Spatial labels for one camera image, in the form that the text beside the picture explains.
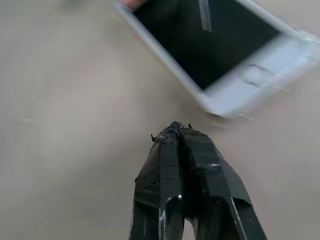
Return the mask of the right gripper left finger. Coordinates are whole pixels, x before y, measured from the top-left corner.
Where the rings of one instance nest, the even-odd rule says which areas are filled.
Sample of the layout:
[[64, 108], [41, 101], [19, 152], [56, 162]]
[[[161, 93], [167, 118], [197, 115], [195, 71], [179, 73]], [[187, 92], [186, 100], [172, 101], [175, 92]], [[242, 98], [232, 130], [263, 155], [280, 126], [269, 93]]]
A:
[[184, 126], [172, 122], [156, 137], [135, 179], [128, 240], [182, 240], [182, 179], [178, 136]]

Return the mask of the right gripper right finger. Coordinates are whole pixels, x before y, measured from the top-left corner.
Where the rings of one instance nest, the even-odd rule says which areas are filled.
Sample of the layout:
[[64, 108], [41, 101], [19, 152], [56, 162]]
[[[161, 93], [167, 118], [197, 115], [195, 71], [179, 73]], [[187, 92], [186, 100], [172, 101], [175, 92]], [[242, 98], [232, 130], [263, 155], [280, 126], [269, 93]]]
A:
[[243, 181], [212, 139], [186, 127], [178, 143], [183, 200], [195, 240], [268, 240]]

